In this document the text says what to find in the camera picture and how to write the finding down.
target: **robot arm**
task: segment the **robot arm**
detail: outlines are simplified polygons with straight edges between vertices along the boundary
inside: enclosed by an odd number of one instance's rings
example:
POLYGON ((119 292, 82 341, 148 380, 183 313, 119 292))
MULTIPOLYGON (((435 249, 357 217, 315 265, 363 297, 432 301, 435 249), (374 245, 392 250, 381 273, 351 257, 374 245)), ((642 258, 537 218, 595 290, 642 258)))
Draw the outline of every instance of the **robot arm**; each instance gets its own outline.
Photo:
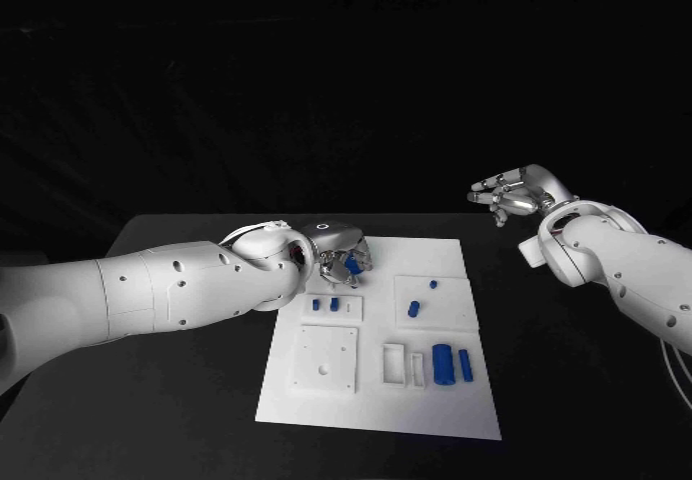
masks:
POLYGON ((497 226, 508 214, 543 216, 537 235, 518 245, 529 265, 547 264, 570 287, 604 285, 619 311, 692 354, 692 251, 648 235, 618 208, 579 200, 537 165, 485 179, 471 190, 468 200, 490 205, 497 226), (480 193, 484 188, 494 190, 480 193))
POLYGON ((220 245, 180 243, 99 260, 0 268, 0 394, 76 348, 278 309, 304 292, 314 263, 327 281, 354 287, 356 274, 371 269, 361 231, 318 227, 304 228, 308 237, 268 222, 220 245))

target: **white plate with holes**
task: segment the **white plate with holes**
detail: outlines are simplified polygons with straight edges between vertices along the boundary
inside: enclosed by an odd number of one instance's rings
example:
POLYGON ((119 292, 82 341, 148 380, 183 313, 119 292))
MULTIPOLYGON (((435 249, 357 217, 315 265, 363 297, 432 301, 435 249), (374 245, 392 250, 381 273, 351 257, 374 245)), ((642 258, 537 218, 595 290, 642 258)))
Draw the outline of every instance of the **white plate with holes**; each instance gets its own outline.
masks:
POLYGON ((302 325, 294 344, 291 388, 356 391, 357 328, 302 325))

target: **blue block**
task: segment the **blue block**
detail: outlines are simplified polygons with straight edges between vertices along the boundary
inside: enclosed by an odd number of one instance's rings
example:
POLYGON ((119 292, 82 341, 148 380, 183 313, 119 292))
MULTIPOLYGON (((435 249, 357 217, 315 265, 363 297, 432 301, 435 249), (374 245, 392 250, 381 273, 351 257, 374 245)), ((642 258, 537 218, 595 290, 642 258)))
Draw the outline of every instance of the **blue block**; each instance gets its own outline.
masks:
POLYGON ((418 315, 418 309, 420 308, 420 304, 413 300, 410 302, 410 306, 407 307, 407 316, 409 317, 416 317, 418 315))
POLYGON ((451 347, 438 344, 432 347, 432 368, 435 370, 435 383, 438 385, 454 385, 454 362, 451 347))
POLYGON ((471 362, 468 361, 468 352, 465 350, 458 351, 458 361, 461 362, 464 382, 472 382, 471 362))

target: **black table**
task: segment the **black table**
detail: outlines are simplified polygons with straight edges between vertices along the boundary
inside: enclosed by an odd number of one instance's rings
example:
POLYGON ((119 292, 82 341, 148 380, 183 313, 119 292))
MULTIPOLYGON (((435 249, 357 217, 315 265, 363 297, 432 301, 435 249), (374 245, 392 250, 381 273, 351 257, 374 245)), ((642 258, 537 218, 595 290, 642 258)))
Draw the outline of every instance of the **black table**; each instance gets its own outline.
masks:
POLYGON ((40 367, 0 425, 0 477, 670 478, 687 471, 692 415, 657 339, 602 287, 570 289, 546 267, 527 267, 516 245, 537 217, 497 229, 481 214, 142 215, 108 256, 217 242, 266 220, 299 227, 328 218, 370 236, 461 240, 504 440, 256 423, 275 312, 249 312, 79 349, 40 367))

